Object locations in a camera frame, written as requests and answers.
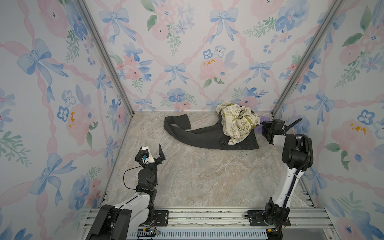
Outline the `purple cloth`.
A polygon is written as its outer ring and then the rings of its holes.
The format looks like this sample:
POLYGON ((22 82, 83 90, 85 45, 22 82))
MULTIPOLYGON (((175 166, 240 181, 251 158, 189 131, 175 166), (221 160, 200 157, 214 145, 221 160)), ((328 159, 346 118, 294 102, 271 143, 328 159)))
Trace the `purple cloth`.
POLYGON ((263 122, 270 122, 271 117, 261 116, 260 124, 254 128, 254 132, 261 134, 263 132, 263 122))

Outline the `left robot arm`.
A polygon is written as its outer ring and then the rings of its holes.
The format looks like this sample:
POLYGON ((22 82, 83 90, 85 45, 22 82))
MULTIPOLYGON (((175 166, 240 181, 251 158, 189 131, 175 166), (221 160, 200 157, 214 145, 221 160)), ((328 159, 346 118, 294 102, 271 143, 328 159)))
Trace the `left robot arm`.
POLYGON ((86 240, 125 240, 138 227, 154 227, 158 221, 154 201, 158 185, 158 165, 166 160, 159 145, 154 158, 149 147, 141 147, 135 161, 142 169, 138 173, 135 194, 116 205, 103 205, 90 228, 86 240))

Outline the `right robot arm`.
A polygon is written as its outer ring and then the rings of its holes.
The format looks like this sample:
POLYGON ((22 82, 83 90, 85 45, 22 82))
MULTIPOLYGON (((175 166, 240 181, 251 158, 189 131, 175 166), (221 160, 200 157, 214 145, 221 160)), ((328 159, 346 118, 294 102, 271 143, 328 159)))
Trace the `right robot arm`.
POLYGON ((279 119, 263 121, 262 135, 271 145, 282 147, 282 162, 286 165, 277 191, 262 213, 268 226, 281 227, 287 220, 291 197, 302 175, 314 162, 312 140, 305 134, 288 134, 302 119, 289 126, 279 119))

